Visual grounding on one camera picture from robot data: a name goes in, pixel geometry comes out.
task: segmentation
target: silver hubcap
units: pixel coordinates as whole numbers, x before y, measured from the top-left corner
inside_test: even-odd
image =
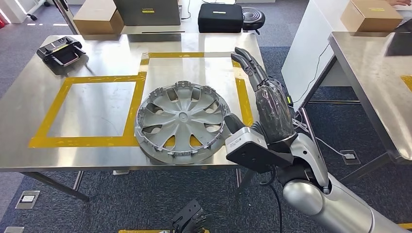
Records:
[[[212,88],[177,82],[156,89],[142,103],[136,137],[148,155],[162,162],[195,163],[223,145],[228,134],[223,118],[228,112]]]

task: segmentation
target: stainless steel table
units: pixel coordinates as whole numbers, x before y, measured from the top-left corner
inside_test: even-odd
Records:
[[[44,44],[62,36],[49,36]],[[198,164],[169,165],[146,156],[134,137],[142,99],[157,87],[186,80],[214,88],[246,124],[258,118],[255,96],[234,47],[263,65],[252,33],[75,35],[87,56],[54,75],[37,55],[0,100],[0,171],[17,171],[82,200],[74,188],[39,173],[236,167],[225,148]]]
[[[411,43],[395,33],[333,32],[330,45],[387,152],[346,176],[350,182],[390,161],[412,160],[412,56],[389,56]]]

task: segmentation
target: white wall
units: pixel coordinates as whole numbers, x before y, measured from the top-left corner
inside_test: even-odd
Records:
[[[26,19],[26,15],[14,0],[0,0],[0,9],[3,10],[12,23],[22,23]]]
[[[34,6],[36,6],[37,1],[34,0],[18,0],[26,12],[29,12]]]

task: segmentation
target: floor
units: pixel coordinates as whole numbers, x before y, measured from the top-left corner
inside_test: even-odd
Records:
[[[268,74],[280,81],[283,81],[281,67],[307,3],[307,0],[277,0],[242,4],[261,9],[266,15],[258,43]],[[54,7],[41,8],[36,13],[39,18],[36,26],[28,26],[30,21],[27,21],[0,29],[0,97],[47,35],[70,34],[68,27],[53,26],[64,23],[56,11]],[[321,88],[315,98],[356,99],[356,96],[351,88]],[[307,111],[319,138],[338,150],[355,150],[362,163],[384,152],[360,105],[310,104]],[[336,178],[359,167],[344,165],[339,155],[322,144],[320,147],[329,172]],[[76,172],[46,174],[68,186],[73,185],[76,177]],[[348,187],[389,219],[407,223],[412,222],[410,176],[411,166],[390,164]],[[206,227],[212,233],[274,233],[278,232],[277,206],[270,190],[258,185],[264,178],[256,176],[246,192],[235,199],[232,169],[134,171],[125,176],[112,176],[110,171],[88,171],[80,190],[91,196],[91,202],[83,204],[18,173],[0,173],[0,232],[7,226],[24,226],[25,233],[164,229],[180,208],[196,198],[208,213]],[[41,195],[34,209],[15,210],[24,190],[41,190]],[[325,232],[283,200],[281,205],[285,233]]]

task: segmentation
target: metal table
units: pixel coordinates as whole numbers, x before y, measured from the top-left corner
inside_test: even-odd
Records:
[[[60,35],[49,36],[44,45]],[[134,137],[137,108],[152,90],[186,80],[214,88],[231,112],[251,124],[258,119],[255,95],[234,47],[263,65],[252,33],[72,35],[87,56],[65,75],[54,75],[34,55],[0,100],[0,171],[17,171],[79,199],[75,187],[40,171],[226,168],[225,148],[190,165],[170,165],[146,156]]]
[[[343,178],[350,182],[390,162],[412,160],[412,56],[388,53],[410,44],[396,33],[333,32],[330,45],[387,152]]]

